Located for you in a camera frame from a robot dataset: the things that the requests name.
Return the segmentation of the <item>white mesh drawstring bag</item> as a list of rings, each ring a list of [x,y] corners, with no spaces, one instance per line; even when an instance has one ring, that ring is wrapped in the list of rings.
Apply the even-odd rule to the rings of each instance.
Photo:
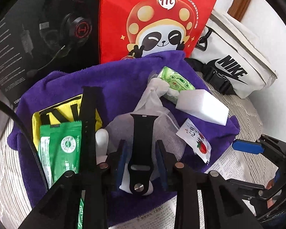
[[[156,115],[153,126],[152,143],[161,139],[167,152],[175,155],[180,160],[184,154],[186,143],[176,133],[179,130],[177,122],[170,112],[151,112],[149,115]],[[133,144],[134,119],[130,113],[118,115],[105,128],[109,134],[108,153],[117,151],[120,140],[125,140],[129,147]]]

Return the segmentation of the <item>red Haidilao paper bag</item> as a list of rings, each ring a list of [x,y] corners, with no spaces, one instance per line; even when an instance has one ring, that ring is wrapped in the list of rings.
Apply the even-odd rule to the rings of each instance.
[[[100,0],[101,63],[162,51],[191,54],[216,0]]]

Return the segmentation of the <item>green tissue pack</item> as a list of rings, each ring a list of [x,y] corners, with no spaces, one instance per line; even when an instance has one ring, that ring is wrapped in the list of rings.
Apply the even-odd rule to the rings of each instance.
[[[186,78],[167,66],[162,68],[157,77],[169,84],[169,89],[164,97],[174,104],[177,103],[181,91],[195,90],[195,87]]]

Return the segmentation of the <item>black headset box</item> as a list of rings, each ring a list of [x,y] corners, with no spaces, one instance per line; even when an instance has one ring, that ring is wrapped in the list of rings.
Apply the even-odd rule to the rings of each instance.
[[[12,106],[58,70],[100,63],[100,0],[17,0],[0,18],[0,90]]]

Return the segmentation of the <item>wooden door frame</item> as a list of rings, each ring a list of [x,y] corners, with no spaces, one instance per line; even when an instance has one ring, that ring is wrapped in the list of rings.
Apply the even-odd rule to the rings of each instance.
[[[233,0],[232,5],[228,9],[228,14],[241,22],[251,0]]]

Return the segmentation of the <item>yellow black pouch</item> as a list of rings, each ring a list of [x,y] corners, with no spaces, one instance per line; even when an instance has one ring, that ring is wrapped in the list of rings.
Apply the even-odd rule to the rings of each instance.
[[[36,149],[39,147],[40,127],[42,125],[57,125],[79,120],[82,96],[82,94],[77,95],[33,114],[32,133]]]

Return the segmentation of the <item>purple towel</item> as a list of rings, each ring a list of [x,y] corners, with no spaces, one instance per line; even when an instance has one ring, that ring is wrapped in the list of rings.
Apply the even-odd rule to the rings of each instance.
[[[195,88],[210,92],[184,58],[182,51],[165,51],[138,59],[112,61],[70,74],[53,71],[22,95],[16,114],[32,134],[33,113],[82,94],[83,86],[95,86],[100,89],[97,91],[100,99],[97,110],[106,126],[117,115],[135,109],[151,72],[159,72],[164,66],[177,71]],[[226,126],[221,126],[189,116],[166,99],[162,101],[179,125],[189,118],[208,140],[212,147],[210,164],[214,164],[240,133],[240,125],[235,116],[227,120]],[[45,195],[46,189],[30,146],[16,125],[8,136],[7,143],[13,150],[18,150],[24,186],[30,205],[34,208]],[[189,146],[185,148],[181,160],[194,170],[204,172],[208,168]],[[138,198],[124,191],[113,192],[108,199],[108,225],[113,226],[141,216],[175,196],[174,193],[162,190],[159,178],[152,184],[155,185],[154,191],[145,198]]]

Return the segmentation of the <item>white sponge block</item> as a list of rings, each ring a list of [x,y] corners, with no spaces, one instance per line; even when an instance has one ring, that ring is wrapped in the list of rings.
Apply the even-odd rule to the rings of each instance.
[[[176,109],[221,126],[226,125],[229,114],[227,106],[206,90],[182,90]]]

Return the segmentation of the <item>white Nike waist bag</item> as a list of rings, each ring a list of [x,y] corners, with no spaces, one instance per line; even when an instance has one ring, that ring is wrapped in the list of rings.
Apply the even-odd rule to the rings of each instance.
[[[277,79],[277,72],[258,47],[258,37],[242,23],[213,10],[186,61],[222,95],[245,99]]]

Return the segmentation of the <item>white ketchup sachet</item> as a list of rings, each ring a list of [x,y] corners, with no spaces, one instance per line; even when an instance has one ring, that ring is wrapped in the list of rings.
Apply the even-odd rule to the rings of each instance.
[[[209,163],[211,157],[211,145],[193,122],[188,118],[176,135],[189,145],[194,154],[198,155],[204,163]]]

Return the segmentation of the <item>green wet wipe packet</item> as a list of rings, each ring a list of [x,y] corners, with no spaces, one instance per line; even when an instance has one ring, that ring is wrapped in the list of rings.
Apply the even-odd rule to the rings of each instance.
[[[38,155],[49,187],[66,171],[78,173],[81,128],[81,121],[40,126]]]

